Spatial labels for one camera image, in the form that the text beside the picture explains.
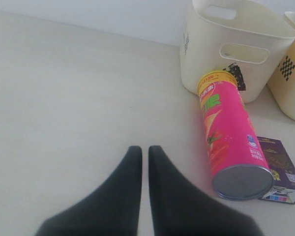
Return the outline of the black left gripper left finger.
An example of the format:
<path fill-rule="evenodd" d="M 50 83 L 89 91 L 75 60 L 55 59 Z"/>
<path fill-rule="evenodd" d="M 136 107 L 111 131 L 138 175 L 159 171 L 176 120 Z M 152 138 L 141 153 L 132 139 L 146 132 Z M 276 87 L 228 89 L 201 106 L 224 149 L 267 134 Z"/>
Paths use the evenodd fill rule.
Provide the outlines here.
<path fill-rule="evenodd" d="M 38 236 L 135 236 L 142 192 L 142 149 L 130 146 L 116 169 L 90 195 L 46 219 Z"/>

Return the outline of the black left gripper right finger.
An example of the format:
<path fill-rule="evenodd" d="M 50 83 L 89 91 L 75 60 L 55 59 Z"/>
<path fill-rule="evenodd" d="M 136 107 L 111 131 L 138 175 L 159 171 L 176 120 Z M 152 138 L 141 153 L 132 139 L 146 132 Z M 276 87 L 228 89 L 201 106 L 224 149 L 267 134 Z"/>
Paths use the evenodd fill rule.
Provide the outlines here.
<path fill-rule="evenodd" d="M 148 149 L 151 214 L 156 236 L 261 236 L 248 215 L 211 198 L 194 186 L 161 146 Z"/>

